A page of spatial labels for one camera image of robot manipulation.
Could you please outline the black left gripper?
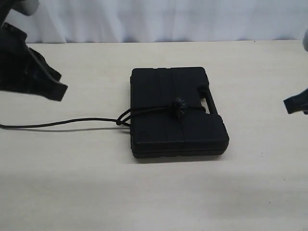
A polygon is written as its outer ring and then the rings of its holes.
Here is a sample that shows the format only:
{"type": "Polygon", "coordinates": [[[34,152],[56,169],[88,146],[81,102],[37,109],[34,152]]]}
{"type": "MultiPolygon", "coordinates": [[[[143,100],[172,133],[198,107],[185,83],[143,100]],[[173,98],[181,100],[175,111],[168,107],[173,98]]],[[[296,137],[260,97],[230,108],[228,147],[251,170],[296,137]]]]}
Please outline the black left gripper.
{"type": "Polygon", "coordinates": [[[0,27],[0,90],[60,102],[68,86],[43,55],[26,45],[26,38],[24,31],[9,23],[0,27]]]}

